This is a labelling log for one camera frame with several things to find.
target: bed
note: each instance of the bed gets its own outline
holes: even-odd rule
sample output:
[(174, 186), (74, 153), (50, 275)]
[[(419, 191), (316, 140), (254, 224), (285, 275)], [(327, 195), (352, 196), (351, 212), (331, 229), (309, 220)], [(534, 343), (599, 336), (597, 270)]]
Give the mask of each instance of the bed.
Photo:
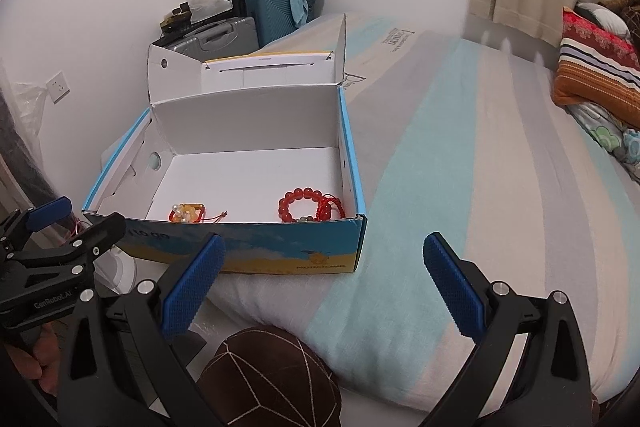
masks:
[[(472, 349), (422, 265), (438, 230), (490, 280), (566, 292), (594, 394), (622, 391), (640, 365), (640, 185), (552, 103), (551, 71), (390, 19), (347, 20), (344, 85), (369, 218), (358, 269), (223, 275), (210, 300), (296, 334), (348, 387), (430, 410)], [(269, 50), (330, 49), (339, 23), (322, 17)]]

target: beaded bracelet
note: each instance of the beaded bracelet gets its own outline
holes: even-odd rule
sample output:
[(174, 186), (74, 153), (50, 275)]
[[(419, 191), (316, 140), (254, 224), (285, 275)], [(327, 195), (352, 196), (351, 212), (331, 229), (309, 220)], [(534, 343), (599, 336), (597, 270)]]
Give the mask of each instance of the beaded bracelet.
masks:
[[(293, 203), (296, 200), (301, 200), (305, 198), (305, 200), (312, 200), (318, 204), (318, 209), (316, 210), (316, 217), (314, 216), (303, 216), (298, 219), (294, 219), (293, 216), (289, 213), (289, 204)], [(320, 190), (313, 190), (312, 188), (296, 188), (293, 192), (287, 192), (278, 202), (278, 215), (283, 223), (293, 223), (295, 221), (304, 223), (306, 221), (328, 221), (331, 219), (331, 213), (333, 210), (332, 204), (335, 205), (338, 212), (340, 212), (340, 219), (344, 219), (346, 214), (344, 213), (344, 209), (342, 208), (342, 202), (332, 196), (331, 194), (322, 195)]]
[(207, 210), (202, 203), (180, 203), (174, 204), (169, 221), (172, 223), (203, 223), (204, 221), (219, 222), (226, 217), (227, 212), (222, 212), (216, 217), (205, 218)]

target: brown plush ball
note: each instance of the brown plush ball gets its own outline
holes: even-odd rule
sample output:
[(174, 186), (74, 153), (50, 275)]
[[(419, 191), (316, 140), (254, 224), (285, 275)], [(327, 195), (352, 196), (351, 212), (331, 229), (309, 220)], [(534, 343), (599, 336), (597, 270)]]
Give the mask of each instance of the brown plush ball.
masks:
[(306, 344), (275, 327), (229, 337), (198, 386), (233, 427), (340, 426), (342, 399), (334, 374)]

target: hand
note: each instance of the hand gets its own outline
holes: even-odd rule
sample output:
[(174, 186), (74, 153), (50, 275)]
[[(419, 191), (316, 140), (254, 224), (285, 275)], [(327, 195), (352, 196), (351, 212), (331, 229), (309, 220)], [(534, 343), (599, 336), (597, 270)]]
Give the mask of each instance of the hand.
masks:
[(18, 372), (28, 380), (37, 380), (45, 393), (58, 393), (60, 347), (51, 323), (42, 327), (40, 338), (33, 346), (33, 356), (17, 347), (5, 344)]

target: box flap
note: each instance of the box flap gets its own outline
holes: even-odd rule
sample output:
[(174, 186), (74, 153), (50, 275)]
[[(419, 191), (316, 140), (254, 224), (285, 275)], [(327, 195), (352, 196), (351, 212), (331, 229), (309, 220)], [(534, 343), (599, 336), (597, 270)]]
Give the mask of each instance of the box flap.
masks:
[(252, 54), (201, 63), (155, 45), (148, 53), (152, 104), (247, 87), (339, 84), (344, 77), (346, 16), (334, 51)]
[(347, 15), (342, 17), (338, 42), (335, 45), (335, 84), (344, 80), (344, 63), (347, 56)]
[(151, 103), (202, 92), (203, 65), (195, 58), (149, 46), (147, 82)]

